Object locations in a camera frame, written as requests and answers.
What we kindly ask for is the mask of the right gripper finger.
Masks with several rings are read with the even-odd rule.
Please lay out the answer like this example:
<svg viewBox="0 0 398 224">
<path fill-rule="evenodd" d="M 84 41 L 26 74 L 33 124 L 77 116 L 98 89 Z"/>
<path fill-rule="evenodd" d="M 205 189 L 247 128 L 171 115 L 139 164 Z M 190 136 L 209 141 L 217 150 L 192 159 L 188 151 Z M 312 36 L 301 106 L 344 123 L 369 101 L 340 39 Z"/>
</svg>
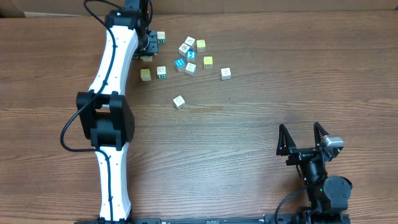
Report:
<svg viewBox="0 0 398 224">
<path fill-rule="evenodd" d="M 297 147 L 291 138 L 288 129 L 284 124 L 279 126 L 279 139 L 277 144 L 276 155 L 277 156 L 288 156 L 292 151 L 296 150 Z"/>
<path fill-rule="evenodd" d="M 313 124 L 314 138 L 316 146 L 324 146 L 325 140 L 323 139 L 325 136 L 328 136 L 328 132 L 321 126 L 320 123 L 315 122 Z"/>
</svg>

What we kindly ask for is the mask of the yellow top wooden block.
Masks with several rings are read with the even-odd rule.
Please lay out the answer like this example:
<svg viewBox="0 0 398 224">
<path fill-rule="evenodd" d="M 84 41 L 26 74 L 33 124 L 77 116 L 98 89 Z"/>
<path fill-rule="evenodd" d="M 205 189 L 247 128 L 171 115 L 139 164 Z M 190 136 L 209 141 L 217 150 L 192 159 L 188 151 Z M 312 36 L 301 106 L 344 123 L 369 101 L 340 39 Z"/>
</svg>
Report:
<svg viewBox="0 0 398 224">
<path fill-rule="evenodd" d="M 149 68 L 143 68 L 140 70 L 141 80 L 144 82 L 151 81 L 151 72 Z"/>
</svg>

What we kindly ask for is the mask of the white block plain top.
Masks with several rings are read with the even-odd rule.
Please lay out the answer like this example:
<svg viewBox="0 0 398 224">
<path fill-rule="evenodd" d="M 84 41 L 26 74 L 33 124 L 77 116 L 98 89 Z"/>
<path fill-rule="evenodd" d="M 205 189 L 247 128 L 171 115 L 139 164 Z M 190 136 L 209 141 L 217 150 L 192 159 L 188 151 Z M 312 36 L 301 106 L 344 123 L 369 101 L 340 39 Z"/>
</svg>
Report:
<svg viewBox="0 0 398 224">
<path fill-rule="evenodd" d="M 174 103 L 176 109 L 178 109 L 178 110 L 183 108 L 186 104 L 185 100 L 183 99 L 183 97 L 181 95 L 174 98 L 173 103 Z"/>
</svg>

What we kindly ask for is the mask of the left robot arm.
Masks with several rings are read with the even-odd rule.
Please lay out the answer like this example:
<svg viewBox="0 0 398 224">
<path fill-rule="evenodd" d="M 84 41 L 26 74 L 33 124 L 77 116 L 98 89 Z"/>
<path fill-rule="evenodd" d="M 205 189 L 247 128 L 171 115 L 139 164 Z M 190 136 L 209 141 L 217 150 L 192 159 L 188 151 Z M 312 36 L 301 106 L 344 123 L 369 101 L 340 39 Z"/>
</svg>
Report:
<svg viewBox="0 0 398 224">
<path fill-rule="evenodd" d="M 101 208 L 95 223 L 132 223 L 127 151 L 135 124 L 125 93 L 132 59 L 159 51 L 151 21 L 150 1 L 126 1 L 110 11 L 101 22 L 106 43 L 98 73 L 89 90 L 76 96 L 77 115 L 99 165 Z"/>
</svg>

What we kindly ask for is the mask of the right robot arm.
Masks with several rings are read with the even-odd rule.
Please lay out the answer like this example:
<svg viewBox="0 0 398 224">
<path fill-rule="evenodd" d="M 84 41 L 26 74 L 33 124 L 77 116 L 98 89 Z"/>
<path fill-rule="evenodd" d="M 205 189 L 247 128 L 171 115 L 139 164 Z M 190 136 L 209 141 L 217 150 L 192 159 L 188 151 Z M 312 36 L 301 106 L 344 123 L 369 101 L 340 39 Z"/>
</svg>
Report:
<svg viewBox="0 0 398 224">
<path fill-rule="evenodd" d="M 346 177 L 329 176 L 326 163 L 332 161 L 342 151 L 344 141 L 339 136 L 331 136 L 318 123 L 313 124 L 315 146 L 299 149 L 284 124 L 279 126 L 279 139 L 276 154 L 287 156 L 287 166 L 295 166 L 304 182 L 302 189 L 286 196 L 274 212 L 274 221 L 279 222 L 279 210 L 290 198 L 306 192 L 308 207 L 292 215 L 290 223 L 349 223 L 348 200 L 353 185 Z"/>
</svg>

